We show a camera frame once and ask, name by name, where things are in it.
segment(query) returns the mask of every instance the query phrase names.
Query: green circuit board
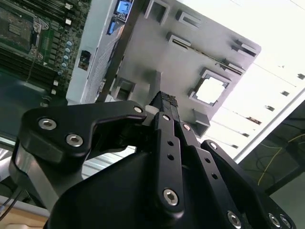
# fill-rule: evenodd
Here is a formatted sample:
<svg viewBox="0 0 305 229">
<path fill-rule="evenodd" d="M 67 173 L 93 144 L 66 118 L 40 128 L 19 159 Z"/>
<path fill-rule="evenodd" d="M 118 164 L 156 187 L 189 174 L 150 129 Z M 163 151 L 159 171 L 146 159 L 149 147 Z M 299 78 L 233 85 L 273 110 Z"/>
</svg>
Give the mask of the green circuit board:
<svg viewBox="0 0 305 229">
<path fill-rule="evenodd" d="M 0 0 L 0 69 L 67 91 L 90 0 Z"/>
</svg>

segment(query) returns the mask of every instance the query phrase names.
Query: silver screw head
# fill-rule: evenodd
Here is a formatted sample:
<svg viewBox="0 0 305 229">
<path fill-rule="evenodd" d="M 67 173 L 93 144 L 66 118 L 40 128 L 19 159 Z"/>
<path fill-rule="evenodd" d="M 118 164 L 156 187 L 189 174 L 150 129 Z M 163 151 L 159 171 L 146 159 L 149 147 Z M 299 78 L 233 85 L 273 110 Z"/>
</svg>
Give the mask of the silver screw head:
<svg viewBox="0 0 305 229">
<path fill-rule="evenodd" d="M 191 128 L 187 125 L 187 124 L 183 124 L 183 127 L 187 130 L 187 131 L 190 131 Z"/>
<path fill-rule="evenodd" d="M 281 227 L 281 224 L 280 222 L 277 220 L 277 218 L 272 215 L 271 213 L 269 213 L 269 219 L 270 221 L 277 227 L 277 228 L 280 228 Z"/>
<path fill-rule="evenodd" d="M 163 118 L 165 119 L 165 120 L 167 120 L 167 121 L 170 121 L 170 117 L 169 116 L 167 116 L 167 115 L 163 115 Z"/>
<path fill-rule="evenodd" d="M 214 149 L 217 149 L 217 145 L 215 145 L 213 142 L 210 142 L 211 147 L 213 147 Z"/>
<path fill-rule="evenodd" d="M 134 110 L 135 110 L 136 112 L 138 112 L 138 113 L 142 113 L 142 112 L 143 112 L 143 110 L 142 110 L 141 108 L 139 108 L 138 106 L 135 106 L 135 107 L 134 107 Z"/>
<path fill-rule="evenodd" d="M 84 141 L 82 137 L 76 134 L 70 134 L 66 137 L 66 142 L 73 147 L 80 147 Z"/>
<path fill-rule="evenodd" d="M 288 228 L 291 228 L 289 221 L 284 216 L 280 216 L 280 218 Z"/>
<path fill-rule="evenodd" d="M 240 222 L 239 218 L 231 211 L 228 211 L 227 217 L 229 219 L 229 222 L 236 228 L 240 229 L 242 228 L 242 223 Z"/>
<path fill-rule="evenodd" d="M 42 118 L 38 121 L 38 125 L 44 130 L 54 130 L 57 127 L 56 122 L 49 118 Z"/>
<path fill-rule="evenodd" d="M 169 205 L 176 206 L 178 204 L 178 196 L 173 190 L 164 190 L 163 196 Z"/>
</svg>

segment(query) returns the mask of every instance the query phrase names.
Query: capacitor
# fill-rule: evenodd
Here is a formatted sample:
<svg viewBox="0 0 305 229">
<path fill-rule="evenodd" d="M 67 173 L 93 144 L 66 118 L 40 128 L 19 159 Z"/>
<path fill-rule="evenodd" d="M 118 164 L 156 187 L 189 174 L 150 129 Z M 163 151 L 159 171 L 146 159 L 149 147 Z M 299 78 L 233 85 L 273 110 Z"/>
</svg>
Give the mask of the capacitor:
<svg viewBox="0 0 305 229">
<path fill-rule="evenodd" d="M 67 46 L 72 46 L 72 45 L 73 45 L 73 42 L 67 41 Z"/>
<path fill-rule="evenodd" d="M 64 63 L 61 64 L 61 66 L 62 66 L 63 68 L 66 68 L 66 67 L 68 67 L 68 63 L 64 62 Z"/>
</svg>

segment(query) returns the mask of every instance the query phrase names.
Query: yellow cable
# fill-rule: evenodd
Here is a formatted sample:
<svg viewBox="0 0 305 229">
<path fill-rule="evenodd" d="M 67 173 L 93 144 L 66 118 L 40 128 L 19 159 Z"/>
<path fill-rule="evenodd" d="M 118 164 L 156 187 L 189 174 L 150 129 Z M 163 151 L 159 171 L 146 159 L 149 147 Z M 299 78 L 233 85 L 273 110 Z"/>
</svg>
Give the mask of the yellow cable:
<svg viewBox="0 0 305 229">
<path fill-rule="evenodd" d="M 293 139 L 289 140 L 288 142 L 292 142 L 292 141 L 294 141 L 294 140 L 296 140 L 296 139 L 298 139 L 298 138 L 300 138 L 300 137 L 302 137 L 302 136 L 305 136 L 305 134 L 301 134 L 301 135 L 299 135 L 299 136 L 297 136 L 297 137 L 294 137 Z M 263 177 L 264 177 L 264 175 L 265 175 L 267 169 L 269 168 L 269 166 L 271 165 L 271 163 L 273 162 L 273 160 L 275 159 L 275 157 L 276 157 L 276 156 L 280 153 L 280 151 L 283 149 L 283 148 L 279 148 L 279 147 L 266 146 L 266 145 L 264 145 L 264 144 L 262 144 L 262 143 L 261 143 L 261 145 L 263 145 L 263 146 L 265 146 L 265 147 L 268 147 L 268 148 L 278 148 L 279 150 L 278 150 L 278 151 L 276 152 L 276 154 L 271 158 L 271 160 L 270 160 L 269 164 L 267 165 L 267 167 L 265 168 L 265 170 L 264 170 L 264 172 L 263 172 L 261 178 L 259 178 L 257 185 L 259 185 L 259 184 L 261 183 L 261 180 L 263 179 Z"/>
<path fill-rule="evenodd" d="M 270 149 L 280 149 L 281 147 L 275 147 L 275 146 L 266 146 L 264 145 L 263 143 L 261 143 L 262 146 L 265 146 L 267 148 L 270 148 Z"/>
<path fill-rule="evenodd" d="M 269 162 L 269 164 L 267 165 L 267 167 L 265 168 L 265 170 L 264 170 L 264 172 L 263 172 L 261 178 L 259 178 L 259 180 L 258 180 L 258 183 L 257 183 L 258 186 L 259 186 L 259 184 L 261 183 L 261 180 L 263 179 L 263 177 L 264 177 L 264 175 L 265 175 L 267 169 L 269 168 L 269 166 L 271 165 L 271 163 L 273 162 L 273 160 L 275 159 L 275 157 L 279 154 L 279 152 L 280 152 L 281 150 L 282 150 L 282 148 L 280 148 L 280 149 L 276 152 L 276 154 L 272 157 L 272 159 L 270 160 L 270 162 Z"/>
<path fill-rule="evenodd" d="M 302 136 L 304 136 L 305 134 L 302 134 L 302 135 L 299 135 L 299 136 L 297 136 L 297 137 L 294 137 L 293 139 L 291 139 L 291 140 L 289 140 L 288 142 L 292 142 L 292 141 L 294 141 L 294 140 L 296 140 L 296 139 L 298 139 L 299 137 L 302 137 Z"/>
</svg>

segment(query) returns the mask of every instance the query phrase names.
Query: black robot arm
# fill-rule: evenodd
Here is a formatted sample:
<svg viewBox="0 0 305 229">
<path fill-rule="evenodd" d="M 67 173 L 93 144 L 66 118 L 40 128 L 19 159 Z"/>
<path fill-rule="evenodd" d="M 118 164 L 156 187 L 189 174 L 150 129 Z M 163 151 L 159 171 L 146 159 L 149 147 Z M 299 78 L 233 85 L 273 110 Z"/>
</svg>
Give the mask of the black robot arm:
<svg viewBox="0 0 305 229">
<path fill-rule="evenodd" d="M 198 143 L 172 96 L 50 107 L 22 119 L 10 173 L 51 215 L 46 229 L 295 229 L 213 141 Z M 85 160 L 136 152 L 83 180 Z"/>
</svg>

